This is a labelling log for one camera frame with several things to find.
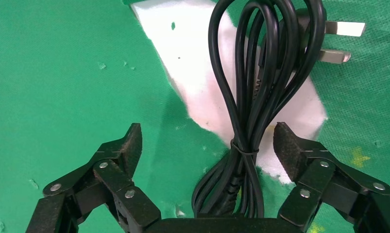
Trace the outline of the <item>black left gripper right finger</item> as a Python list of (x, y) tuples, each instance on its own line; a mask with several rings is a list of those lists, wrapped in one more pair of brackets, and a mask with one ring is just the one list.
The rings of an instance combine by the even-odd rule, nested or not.
[(274, 128), (273, 148), (295, 183), (278, 219), (305, 233), (328, 204), (356, 233), (390, 233), (390, 186), (340, 162), (320, 142), (298, 137), (284, 122)]

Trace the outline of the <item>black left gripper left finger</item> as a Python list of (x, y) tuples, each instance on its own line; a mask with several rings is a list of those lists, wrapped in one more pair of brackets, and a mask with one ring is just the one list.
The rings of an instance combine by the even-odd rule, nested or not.
[(133, 123), (122, 138), (101, 144), (86, 164), (46, 185), (27, 232), (76, 233), (101, 205), (125, 232), (147, 231), (161, 215), (133, 182), (142, 144), (141, 126)]

